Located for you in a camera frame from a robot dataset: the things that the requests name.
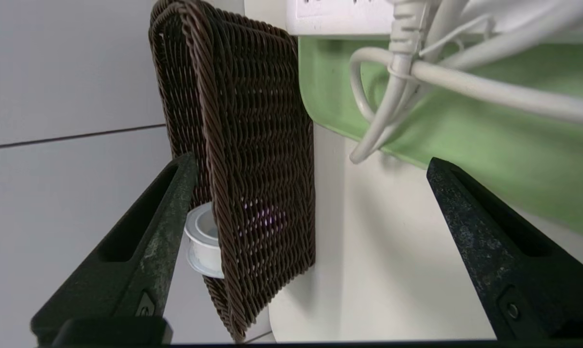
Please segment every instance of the white surface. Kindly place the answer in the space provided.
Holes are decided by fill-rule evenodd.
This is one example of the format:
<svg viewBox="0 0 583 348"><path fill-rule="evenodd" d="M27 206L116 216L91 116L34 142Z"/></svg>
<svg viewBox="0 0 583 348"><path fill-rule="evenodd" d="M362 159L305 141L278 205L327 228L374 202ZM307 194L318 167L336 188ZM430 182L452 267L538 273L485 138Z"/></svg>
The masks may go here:
<svg viewBox="0 0 583 348"><path fill-rule="evenodd" d="M35 346L31 317L170 159L165 128L0 149L0 347Z"/></svg>
<svg viewBox="0 0 583 348"><path fill-rule="evenodd" d="M496 20L495 33L503 33L546 13L563 0L471 0L461 18L467 22L491 13ZM393 7L386 0L286 0L287 30L293 35L330 37L387 37L390 35ZM481 35L482 28L471 31ZM583 42L580 28L552 42Z"/></svg>
<svg viewBox="0 0 583 348"><path fill-rule="evenodd" d="M0 145L165 123L152 0L0 0Z"/></svg>
<svg viewBox="0 0 583 348"><path fill-rule="evenodd" d="M494 338L426 172L315 126L316 264L270 303L278 342ZM523 214L583 263L583 236Z"/></svg>
<svg viewBox="0 0 583 348"><path fill-rule="evenodd" d="M246 17L285 29L285 0L244 0Z"/></svg>

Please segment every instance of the white tape roll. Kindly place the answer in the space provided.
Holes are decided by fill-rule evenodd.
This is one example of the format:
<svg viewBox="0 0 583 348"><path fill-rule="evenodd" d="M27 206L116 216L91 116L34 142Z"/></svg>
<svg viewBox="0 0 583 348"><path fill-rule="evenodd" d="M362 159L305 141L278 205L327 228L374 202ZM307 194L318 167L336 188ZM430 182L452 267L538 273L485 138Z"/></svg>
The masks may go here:
<svg viewBox="0 0 583 348"><path fill-rule="evenodd" d="M218 228L214 223L211 202L188 212L184 232L190 238L186 253L190 266L202 275L224 278L218 246Z"/></svg>

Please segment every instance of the white cord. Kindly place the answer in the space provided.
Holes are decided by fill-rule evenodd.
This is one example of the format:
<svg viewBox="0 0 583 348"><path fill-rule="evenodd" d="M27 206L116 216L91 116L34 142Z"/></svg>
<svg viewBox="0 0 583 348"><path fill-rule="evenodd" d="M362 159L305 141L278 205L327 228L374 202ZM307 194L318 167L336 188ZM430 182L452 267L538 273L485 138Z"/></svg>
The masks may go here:
<svg viewBox="0 0 583 348"><path fill-rule="evenodd" d="M488 33L490 33L490 29L492 27L492 20L493 20L492 17L488 14L485 14L485 15L482 15L478 18L470 20L469 22L462 24L459 27L457 27L456 29L454 29L453 31L451 31L448 35L444 36L436 43L431 44L430 46L422 49L422 51L420 51L420 53L418 53L418 55L420 57L423 57L423 56L427 55L428 53L435 51L436 49L443 48L448 42L455 39L455 37L461 35L461 33L468 31L469 29L477 26L480 23L485 24L485 26L486 26L485 37L488 37Z"/></svg>
<svg viewBox="0 0 583 348"><path fill-rule="evenodd" d="M583 124L583 98L543 92L417 61L412 75L480 101Z"/></svg>
<svg viewBox="0 0 583 348"><path fill-rule="evenodd" d="M370 150L375 146L375 143L388 125L391 115L399 105L408 83L412 57L420 50L422 32L426 26L428 2L424 0L389 0L389 2L395 5L390 44L388 45L391 59L386 64L390 72L390 79L388 79L388 85L384 93L387 98L382 100L375 115L373 115L366 100L360 79L360 61L357 61L357 58L362 57L367 51L361 52L354 57L349 66L352 91L360 112L364 118L372 119L369 129L351 152L351 155L349 155L349 159L353 163L360 163L367 158ZM373 58L373 61L384 62L386 55L383 51L373 50L373 52L379 55L379 57Z"/></svg>
<svg viewBox="0 0 583 348"><path fill-rule="evenodd" d="M447 4L447 1L448 0L443 0L442 6ZM544 17L536 18L536 20L532 20L532 22L520 29L515 29L510 33L499 35L499 37L492 38L486 42L477 44L466 51L452 55L440 62L439 65L454 69L471 69L479 65L488 64L489 62L509 57L510 55L514 55L529 47L535 46L544 38L559 33L560 31L564 31L565 29L569 29L582 20L583 0L564 2L551 9L551 11L545 14ZM435 42L427 42L427 44L433 45ZM426 53L426 57L428 58L430 55L436 55L436 52L438 55L440 49L441 47L435 48L435 50L430 53ZM419 63L421 63L421 68L418 70L415 68L415 64ZM430 64L426 62L415 62L415 64L412 68L412 72L419 71L422 76L421 80L431 83L434 82L444 88L450 88L471 97L477 97L483 101L495 102L533 113L540 113L567 121L583 123L583 99L568 97L556 93L535 91L530 88L504 84L503 82L493 82L474 77L467 73L458 75L458 73L461 72L448 69L444 71L432 70L427 67ZM433 75L431 73L435 71L438 71L439 74ZM464 83L473 83L474 88L485 88L485 90L472 90L469 86L465 86ZM431 86L426 86L424 84L421 84L418 88L417 84L412 82L408 83L406 90L401 97L401 103L397 106L395 114L390 119L390 125L384 128L384 131L380 134L377 141L369 151L362 154L356 154L356 161L354 162L357 163L358 161L362 161L364 158L370 156L372 152L382 147L382 145L388 141L398 125L406 119L413 107L420 101L420 99L422 99L422 97L424 97L424 95L430 92L431 89ZM519 97L509 97L511 94L518 94ZM529 100L521 99L521 96L528 97ZM384 101L388 98L389 95L386 91Z"/></svg>
<svg viewBox="0 0 583 348"><path fill-rule="evenodd" d="M561 1L529 24L456 53L444 59L440 65L459 70L483 66L521 53L582 20L583 0Z"/></svg>

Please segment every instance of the brown wicker basket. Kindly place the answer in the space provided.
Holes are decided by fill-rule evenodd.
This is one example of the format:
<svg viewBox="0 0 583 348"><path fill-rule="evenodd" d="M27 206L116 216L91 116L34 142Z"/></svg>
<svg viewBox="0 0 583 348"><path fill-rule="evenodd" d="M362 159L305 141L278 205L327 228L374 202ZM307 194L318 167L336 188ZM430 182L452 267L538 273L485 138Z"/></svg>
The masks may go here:
<svg viewBox="0 0 583 348"><path fill-rule="evenodd" d="M225 279L205 279L236 342L278 290L315 262L313 123L284 30L200 0L159 0L150 45L174 156L200 168Z"/></svg>

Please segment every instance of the white cable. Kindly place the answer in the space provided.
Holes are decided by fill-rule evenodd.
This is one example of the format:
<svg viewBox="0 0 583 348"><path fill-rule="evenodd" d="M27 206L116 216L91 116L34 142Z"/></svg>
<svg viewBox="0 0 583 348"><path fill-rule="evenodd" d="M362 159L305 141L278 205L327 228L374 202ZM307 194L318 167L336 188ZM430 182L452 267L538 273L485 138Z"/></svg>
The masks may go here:
<svg viewBox="0 0 583 348"><path fill-rule="evenodd" d="M583 124L583 98L492 81L423 61L413 64L412 74L422 81L480 101Z"/></svg>
<svg viewBox="0 0 583 348"><path fill-rule="evenodd" d="M439 41L439 39L444 37L453 28L455 28L459 22L459 18L461 17L461 13L463 12L464 7L468 4L468 2L468 0L442 0L439 8L437 9L437 13L435 14L435 18L433 19L433 22L428 30L426 39L427 45L435 44L437 41ZM428 62L434 62L437 60L437 57L439 57L439 53L441 53L441 47L433 50L431 53L427 53L424 57L424 60ZM416 82L408 82L405 87L405 91L403 92L401 101L395 109L395 113L390 117L389 125L384 128L384 131L375 142L375 145L373 145L373 148L364 154L365 158L382 147L382 145L388 141L388 138L390 138L401 122L406 119L408 112L406 111L405 106L415 99L414 97L417 95L416 90L418 88L419 84Z"/></svg>
<svg viewBox="0 0 583 348"><path fill-rule="evenodd" d="M567 30L583 20L583 0L560 4L529 24L503 33L440 62L441 66L468 70L521 53L545 38Z"/></svg>
<svg viewBox="0 0 583 348"><path fill-rule="evenodd" d="M394 58L394 54L386 49L377 47L364 47L356 50L349 58L349 80L351 82L351 92L354 94L355 103L362 116L372 122L375 119L375 113L367 101L364 88L362 87L362 78L360 75L360 64L364 61L378 62L384 66L389 66Z"/></svg>
<svg viewBox="0 0 583 348"><path fill-rule="evenodd" d="M387 65L390 79L384 93L384 99L377 108L369 129L349 155L353 163L360 163L367 158L371 148L375 146L380 135L384 132L384 128L388 125L395 108L399 105L408 83L407 76L411 68L412 57L420 50L422 32L426 25L428 2L424 0L389 0L389 2L395 5L390 44L388 45L388 50L393 54L390 64ZM383 57L375 59L385 58L385 54L379 54ZM371 119L372 110L362 89L359 62L352 61L349 68L352 89L358 101L360 112L366 119Z"/></svg>
<svg viewBox="0 0 583 348"><path fill-rule="evenodd" d="M411 67L411 61L411 56L395 55L392 65L394 66L395 71L409 71ZM388 125L390 116L393 114L393 112L395 112L395 108L397 108L398 103L401 101L406 84L406 79L402 79L401 77L396 77L393 75L390 76L388 85L386 87L386 92L384 93L384 99L379 105L379 108L377 108L375 119L371 122L368 130L364 133L360 143L358 143L358 145L351 152L351 155L349 155L349 159L352 163L358 164L367 158L371 148L375 146L379 136L382 134L382 132L384 132L386 125Z"/></svg>
<svg viewBox="0 0 583 348"><path fill-rule="evenodd" d="M461 35L462 33L468 31L469 29L477 26L480 23L484 23L487 28L490 28L491 21L492 21L492 18L488 14L485 14L485 15L479 16L473 20L470 20L469 22L462 24L459 27L457 27L456 29L454 29L453 31L451 31L448 35L439 39L439 41L422 49L422 51L420 51L420 53L418 53L418 55L420 57L423 57L425 55L428 55L429 53L432 53L433 51L436 51L439 48L443 48L448 42L452 41L455 37Z"/></svg>
<svg viewBox="0 0 583 348"><path fill-rule="evenodd" d="M469 0L442 0L437 8L435 18L428 29L426 46L431 46L446 36L459 23L459 18ZM441 53L441 49L436 49L432 53L427 53L424 60L435 62Z"/></svg>
<svg viewBox="0 0 583 348"><path fill-rule="evenodd" d="M583 0L582 1L574 1L574 2L564 2L556 7L552 8L549 11L549 16L536 18L532 20L529 24L519 29L515 29L510 33L504 33L499 35L498 37L492 38L487 40L486 42L477 44L476 46L467 49L462 53L457 53L444 61L440 62L439 65L442 64L451 68L457 69L470 69L474 68L478 61L472 61L470 57L466 58L464 55L466 52L470 51L471 49L483 49L483 46L488 46L490 49L487 51L492 51L494 48L493 45L496 45L497 42L499 46L502 46L503 38L510 38L512 40L516 40L514 48L510 49L507 46L504 48L502 52L496 53L494 57L485 57L483 64L486 62L496 61L498 59L505 58L505 53L509 55L514 55L523 51L538 42L544 40L546 37L550 35L554 35L561 30L568 29L573 24L583 21ZM395 122L389 125L384 129L384 132L376 141L375 146L371 149L371 152L378 150L381 148L389 139L390 136L395 132L398 125L402 123L409 115L411 110L415 107L415 105L430 91L432 90L431 86L421 85L421 88L407 101L404 105L400 105L397 109L397 116L395 117Z"/></svg>

